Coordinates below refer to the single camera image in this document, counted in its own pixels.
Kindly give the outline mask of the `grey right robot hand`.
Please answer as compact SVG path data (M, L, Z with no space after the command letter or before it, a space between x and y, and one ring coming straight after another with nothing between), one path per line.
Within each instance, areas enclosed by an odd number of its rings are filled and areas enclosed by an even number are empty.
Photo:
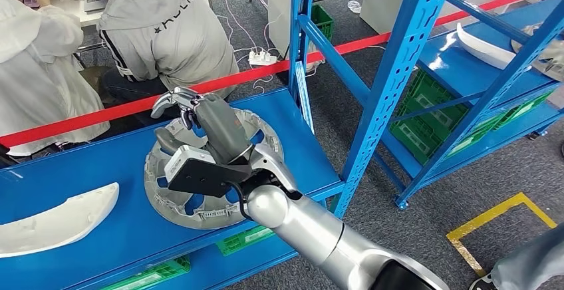
M200 94L190 88L176 87L161 95L152 107L151 117L159 118L165 110L178 106L182 125L198 129L207 136L207 149L219 164L248 163L253 144L235 111L219 95Z

